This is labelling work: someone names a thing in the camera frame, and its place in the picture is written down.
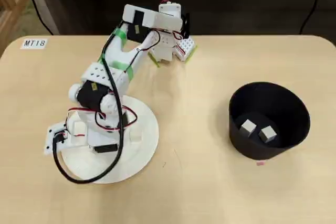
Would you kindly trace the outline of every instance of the floor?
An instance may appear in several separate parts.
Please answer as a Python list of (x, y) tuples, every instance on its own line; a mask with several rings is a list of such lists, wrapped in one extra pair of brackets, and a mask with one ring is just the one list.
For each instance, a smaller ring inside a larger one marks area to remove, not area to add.
[(20, 18), (14, 26), (9, 36), (9, 43), (17, 38), (27, 35), (49, 35), (49, 32), (44, 28), (38, 19), (31, 0), (27, 3), (24, 11), (21, 13)]

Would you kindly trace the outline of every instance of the small block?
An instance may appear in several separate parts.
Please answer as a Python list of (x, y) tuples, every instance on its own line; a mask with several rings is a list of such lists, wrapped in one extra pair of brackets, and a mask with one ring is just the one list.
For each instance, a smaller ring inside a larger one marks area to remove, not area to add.
[(142, 140), (142, 131), (140, 127), (133, 126), (130, 130), (131, 143), (138, 143)]
[(259, 132), (259, 136), (261, 140), (263, 140), (265, 143), (268, 143), (275, 139), (277, 133), (273, 130), (271, 126), (267, 126)]
[(239, 131), (246, 137), (249, 137), (252, 132), (256, 129), (257, 125), (247, 119), (240, 127)]

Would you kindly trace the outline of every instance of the black cable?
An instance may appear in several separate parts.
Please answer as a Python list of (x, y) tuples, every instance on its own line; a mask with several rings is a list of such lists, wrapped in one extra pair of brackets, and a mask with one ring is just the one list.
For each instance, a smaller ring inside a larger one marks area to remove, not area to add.
[(300, 28), (300, 32), (299, 32), (299, 34), (302, 34), (302, 33), (303, 33), (303, 29), (305, 28), (305, 26), (306, 26), (308, 20), (310, 19), (311, 15), (313, 15), (313, 13), (315, 12), (315, 10), (316, 10), (316, 6), (317, 6), (317, 2), (318, 2), (318, 0), (314, 0), (313, 7), (311, 8), (311, 10), (310, 10), (310, 12), (309, 12), (307, 18), (303, 21), (302, 26), (301, 26), (301, 28)]
[(71, 176), (69, 176), (69, 174), (67, 174), (67, 172), (63, 169), (63, 167), (61, 166), (59, 160), (58, 160), (58, 156), (57, 156), (57, 140), (54, 138), (53, 139), (53, 149), (52, 149), (52, 154), (54, 157), (54, 161), (55, 164), (58, 168), (58, 170), (62, 173), (62, 175), (69, 180), (70, 182), (73, 182), (75, 184), (88, 184), (88, 183), (93, 183), (103, 177), (105, 177), (105, 175), (107, 175), (118, 163), (120, 157), (121, 157), (121, 153), (122, 153), (122, 149), (124, 146), (124, 125), (123, 125), (123, 120), (122, 120), (122, 105), (121, 105), (121, 101), (120, 101), (120, 97), (119, 97), (119, 93), (118, 93), (118, 89), (117, 86), (114, 82), (113, 76), (111, 74), (111, 71), (109, 69), (109, 66), (107, 65), (107, 62), (105, 60), (105, 53), (107, 50), (107, 47), (110, 45), (112, 39), (114, 38), (114, 34), (112, 34), (108, 41), (105, 43), (103, 49), (102, 49), (102, 57), (101, 57), (101, 61), (104, 65), (105, 71), (109, 77), (110, 83), (111, 83), (111, 87), (113, 90), (113, 94), (115, 96), (115, 101), (117, 102), (117, 109), (118, 109), (118, 116), (119, 116), (119, 148), (117, 150), (117, 155), (115, 157), (115, 159), (113, 160), (112, 164), (106, 168), (106, 170), (104, 170), (101, 174), (97, 175), (96, 177), (90, 178), (90, 179), (75, 179), (72, 178)]
[(149, 49), (151, 49), (152, 47), (155, 47), (161, 40), (161, 35), (159, 33), (158, 30), (154, 29), (153, 31), (156, 31), (158, 36), (159, 36), (159, 39), (156, 43), (154, 43), (153, 45), (151, 45), (149, 48), (144, 48), (144, 49), (140, 49), (136, 54), (135, 56), (133, 57), (133, 59), (131, 60), (130, 64), (127, 66), (127, 68), (124, 70), (124, 73), (127, 72), (127, 70), (132, 66), (133, 62), (135, 61), (136, 57), (138, 56), (138, 54), (141, 52), (141, 51), (148, 51)]
[(35, 8), (35, 11), (36, 11), (36, 14), (37, 14), (37, 17), (39, 18), (40, 22), (42, 23), (42, 25), (47, 29), (47, 31), (51, 34), (51, 35), (54, 35), (53, 32), (47, 27), (47, 25), (43, 22), (41, 16), (40, 16), (40, 13), (38, 12), (38, 9), (37, 9), (37, 5), (36, 5), (36, 2), (35, 0), (31, 0), (33, 5), (34, 5), (34, 8)]

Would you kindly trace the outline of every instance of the light wood tabletop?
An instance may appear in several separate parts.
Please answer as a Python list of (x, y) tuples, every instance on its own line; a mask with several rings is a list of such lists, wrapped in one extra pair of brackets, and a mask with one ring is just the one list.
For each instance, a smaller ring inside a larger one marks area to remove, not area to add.
[[(123, 182), (75, 185), (43, 155), (46, 131), (64, 120), (73, 105), (69, 87), (97, 61), (107, 37), (47, 38), (42, 50), (20, 49), (21, 38), (0, 59), (1, 223), (336, 223), (332, 43), (314, 36), (195, 36), (198, 49), (187, 64), (157, 68), (146, 57), (128, 95), (157, 117), (156, 153)], [(290, 89), (311, 116), (306, 140), (264, 166), (228, 137), (230, 97), (253, 81)]]

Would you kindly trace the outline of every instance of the black bowl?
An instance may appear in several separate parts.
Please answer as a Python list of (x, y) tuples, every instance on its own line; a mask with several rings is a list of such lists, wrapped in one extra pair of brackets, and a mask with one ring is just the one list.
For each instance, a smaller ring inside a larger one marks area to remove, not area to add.
[[(239, 131), (249, 119), (257, 125), (246, 137)], [(271, 126), (277, 136), (264, 143), (259, 132)], [(233, 146), (243, 155), (264, 160), (299, 143), (308, 135), (310, 118), (304, 103), (288, 89), (269, 82), (253, 82), (239, 88), (229, 104), (229, 134)]]

